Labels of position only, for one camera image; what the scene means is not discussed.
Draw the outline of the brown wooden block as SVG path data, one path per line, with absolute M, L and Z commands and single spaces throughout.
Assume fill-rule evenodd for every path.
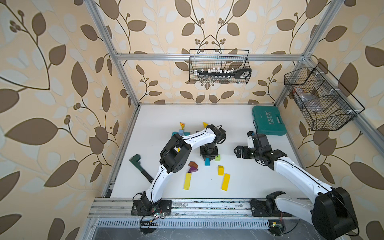
M 190 166 L 190 167 L 194 167 L 194 168 L 198 168 L 199 167 L 199 165 L 198 164 L 196 164 L 195 162 L 190 162 L 189 164 L 188 164 L 188 166 Z

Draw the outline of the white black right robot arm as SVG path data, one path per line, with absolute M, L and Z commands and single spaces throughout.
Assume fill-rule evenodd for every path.
M 239 159 L 254 160 L 279 173 L 305 194 L 306 199 L 291 197 L 283 191 L 267 195 L 265 211 L 269 215 L 287 213 L 298 217 L 327 240 L 359 230 L 350 194 L 342 187 L 334 188 L 315 178 L 281 150 L 273 150 L 266 135 L 249 131 L 247 145 L 235 147 L 234 153 Z

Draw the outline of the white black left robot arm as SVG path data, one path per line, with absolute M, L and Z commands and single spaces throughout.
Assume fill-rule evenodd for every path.
M 142 193 L 141 202 L 146 211 L 161 200 L 171 176 L 187 163 L 192 150 L 199 149 L 203 160 L 212 161 L 219 156 L 217 145 L 226 140 L 226 131 L 221 126 L 208 125 L 192 135 L 173 135 L 160 153 L 160 166 L 151 186 Z

